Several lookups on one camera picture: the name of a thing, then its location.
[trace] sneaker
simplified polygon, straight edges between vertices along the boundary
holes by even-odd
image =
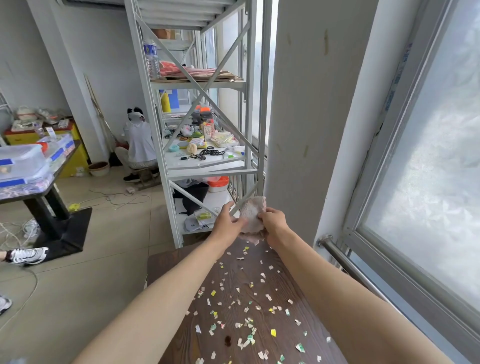
[[[38,264],[47,257],[48,248],[13,249],[9,261],[14,264]]]
[[[0,296],[0,315],[7,311],[12,306],[12,300],[7,297]]]
[[[130,173],[130,176],[123,177],[123,180],[127,183],[140,182],[140,177],[138,174]]]

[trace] white shirt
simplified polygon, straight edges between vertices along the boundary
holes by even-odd
[[[129,144],[128,161],[130,163],[148,162],[156,159],[152,140],[152,130],[146,121],[128,121],[123,128]]]

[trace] shelf rack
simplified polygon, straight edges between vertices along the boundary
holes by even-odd
[[[185,197],[200,205],[205,210],[217,216],[219,209],[228,201],[234,200],[236,205],[230,211],[231,215],[238,215],[238,207],[252,195],[263,195],[264,187],[264,159],[265,159],[265,126],[266,126],[266,99],[268,80],[268,57],[270,52],[270,27],[271,27],[271,0],[264,0],[263,29],[262,32],[262,66],[261,66],[261,100],[259,115],[258,148],[252,145],[252,119],[253,119],[253,73],[255,57],[255,30],[256,30],[256,0],[125,0],[125,8],[130,25],[133,46],[140,71],[142,89],[146,103],[146,114],[152,129],[152,137],[156,149],[158,167],[165,193],[170,227],[176,248],[183,246],[183,235],[189,233],[184,228],[186,215],[181,200],[173,199],[172,192],[178,191]],[[208,82],[196,82],[185,68],[170,52],[182,50],[189,52],[195,45],[196,67],[204,67],[201,42],[204,40],[206,31],[220,24],[224,19],[234,13],[238,13],[239,31],[238,37],[231,45],[225,57],[218,63],[217,70]],[[192,30],[193,41],[187,46],[185,41],[171,42],[158,39],[152,32],[152,28]],[[246,77],[244,81],[215,82],[218,73],[222,70],[227,60],[239,47],[243,49],[244,39],[247,39]],[[160,80],[150,80],[146,68],[146,59],[143,50],[143,39],[153,39],[157,47],[161,49],[176,66],[185,74],[188,82],[169,83]],[[243,57],[238,57],[239,70],[243,67]],[[239,120],[233,123],[210,98],[208,90],[211,88],[230,88],[239,93]],[[196,99],[182,119],[171,119],[164,114],[161,108],[160,90],[192,89],[196,92]],[[224,130],[232,132],[239,140],[240,145],[245,146],[245,155],[223,159],[222,157],[207,156],[207,160],[187,160],[180,162],[177,153],[168,152],[168,148],[175,143],[175,137],[181,130],[182,125],[191,122],[191,115],[195,106],[201,102],[208,103],[215,114],[218,122]],[[245,107],[245,121],[242,120],[243,107]],[[178,124],[172,137],[164,138],[165,128],[172,121]],[[230,183],[227,191],[208,193],[204,201],[197,200],[185,189],[178,185],[179,180],[201,179],[227,175]],[[198,232],[211,230],[212,225],[198,230]]]

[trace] plastic water bottle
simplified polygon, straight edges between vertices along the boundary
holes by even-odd
[[[147,59],[147,70],[150,79],[160,78],[160,66],[156,53],[156,44],[151,39],[144,40],[144,52]]]

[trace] forearm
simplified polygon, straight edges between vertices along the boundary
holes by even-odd
[[[349,363],[451,363],[418,329],[298,235],[276,248]]]
[[[157,364],[222,249],[207,239],[135,298],[73,364]]]

